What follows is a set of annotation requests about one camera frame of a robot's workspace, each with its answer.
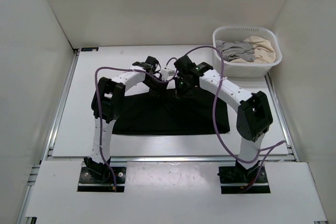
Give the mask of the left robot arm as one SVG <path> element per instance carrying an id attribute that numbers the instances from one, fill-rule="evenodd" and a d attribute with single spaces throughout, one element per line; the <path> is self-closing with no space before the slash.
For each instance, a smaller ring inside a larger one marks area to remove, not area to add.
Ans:
<path id="1" fill-rule="evenodd" d="M 165 89 L 168 81 L 155 76 L 159 65 L 156 58 L 148 56 L 144 62 L 134 62 L 130 69 L 100 67 L 95 71 L 95 93 L 91 103 L 95 129 L 92 151 L 84 158 L 84 163 L 97 182 L 116 179 L 110 166 L 110 143 L 126 91 L 141 82 L 155 92 Z"/>

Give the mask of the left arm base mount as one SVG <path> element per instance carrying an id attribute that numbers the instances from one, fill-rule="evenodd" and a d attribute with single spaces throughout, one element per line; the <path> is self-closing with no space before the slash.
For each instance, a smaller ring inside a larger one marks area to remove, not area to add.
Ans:
<path id="1" fill-rule="evenodd" d="M 127 177 L 127 168 L 125 166 L 112 167 L 116 176 L 116 186 L 111 171 L 99 177 L 87 168 L 82 162 L 81 171 L 78 179 L 78 192 L 98 192 L 98 193 L 123 193 L 125 189 L 125 181 Z"/>

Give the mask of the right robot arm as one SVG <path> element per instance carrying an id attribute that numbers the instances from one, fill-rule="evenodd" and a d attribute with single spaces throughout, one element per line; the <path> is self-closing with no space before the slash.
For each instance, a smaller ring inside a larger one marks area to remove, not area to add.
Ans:
<path id="1" fill-rule="evenodd" d="M 260 147 L 273 123 L 269 101 L 265 93 L 247 91 L 218 73 L 211 65 L 196 65 L 185 55 L 174 66 L 179 79 L 175 86 L 181 92 L 199 87 L 221 99 L 236 112 L 236 129 L 241 136 L 240 151 L 236 158 L 236 177 L 247 182 L 255 175 Z"/>

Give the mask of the black trousers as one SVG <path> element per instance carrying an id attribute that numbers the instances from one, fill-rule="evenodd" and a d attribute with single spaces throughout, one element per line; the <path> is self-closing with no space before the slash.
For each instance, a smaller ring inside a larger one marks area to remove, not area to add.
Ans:
<path id="1" fill-rule="evenodd" d="M 149 93 L 125 97 L 115 135 L 207 135 L 215 134 L 212 121 L 214 95 L 201 88 L 177 98 L 168 89 L 156 98 Z"/>

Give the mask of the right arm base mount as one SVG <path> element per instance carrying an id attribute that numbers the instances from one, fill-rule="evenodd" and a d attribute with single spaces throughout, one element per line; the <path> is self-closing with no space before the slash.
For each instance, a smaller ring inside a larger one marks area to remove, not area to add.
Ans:
<path id="1" fill-rule="evenodd" d="M 263 166 L 261 168 L 260 174 L 255 180 L 254 184 L 248 189 L 251 182 L 255 179 L 258 173 L 258 168 L 256 168 L 247 177 L 242 174 L 235 166 L 220 166 L 218 168 L 217 175 L 220 180 L 221 194 L 269 194 L 271 193 L 268 177 Z"/>

